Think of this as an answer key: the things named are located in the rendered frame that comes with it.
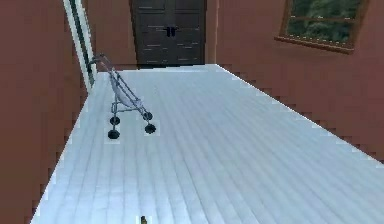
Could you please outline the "grey baby stroller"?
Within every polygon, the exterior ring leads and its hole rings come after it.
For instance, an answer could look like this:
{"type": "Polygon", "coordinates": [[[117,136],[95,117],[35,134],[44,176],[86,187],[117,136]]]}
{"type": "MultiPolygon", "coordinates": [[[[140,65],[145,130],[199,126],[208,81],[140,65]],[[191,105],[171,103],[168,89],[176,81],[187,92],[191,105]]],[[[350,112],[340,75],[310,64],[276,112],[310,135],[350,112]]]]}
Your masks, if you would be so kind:
{"type": "Polygon", "coordinates": [[[120,118],[117,114],[128,111],[138,111],[143,120],[147,123],[144,128],[145,132],[147,134],[153,134],[156,131],[156,126],[151,123],[153,115],[144,107],[142,100],[134,94],[105,54],[101,53],[97,56],[93,56],[89,62],[89,64],[98,63],[100,63],[109,74],[109,80],[114,92],[114,101],[111,103],[111,113],[113,116],[109,120],[112,129],[107,134],[108,138],[119,138],[120,132],[116,129],[116,126],[120,124],[120,118]]]}

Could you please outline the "brown framed window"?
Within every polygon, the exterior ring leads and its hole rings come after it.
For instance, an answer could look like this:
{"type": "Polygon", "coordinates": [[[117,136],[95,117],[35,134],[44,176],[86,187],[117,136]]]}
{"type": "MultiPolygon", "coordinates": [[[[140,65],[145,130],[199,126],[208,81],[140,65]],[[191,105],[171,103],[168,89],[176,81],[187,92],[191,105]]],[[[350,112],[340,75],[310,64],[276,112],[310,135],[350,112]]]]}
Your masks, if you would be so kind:
{"type": "Polygon", "coordinates": [[[352,54],[370,0],[285,0],[276,41],[352,54]]]}

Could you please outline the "dark brown double door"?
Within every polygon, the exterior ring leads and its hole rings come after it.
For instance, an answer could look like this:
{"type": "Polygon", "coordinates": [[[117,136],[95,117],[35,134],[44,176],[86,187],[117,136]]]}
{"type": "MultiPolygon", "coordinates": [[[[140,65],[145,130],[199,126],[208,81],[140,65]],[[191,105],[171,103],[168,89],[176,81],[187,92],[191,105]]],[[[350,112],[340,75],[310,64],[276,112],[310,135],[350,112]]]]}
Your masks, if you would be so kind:
{"type": "Polygon", "coordinates": [[[131,0],[132,28],[139,68],[205,63],[207,0],[131,0]],[[177,27],[166,36],[166,27],[177,27]]]}

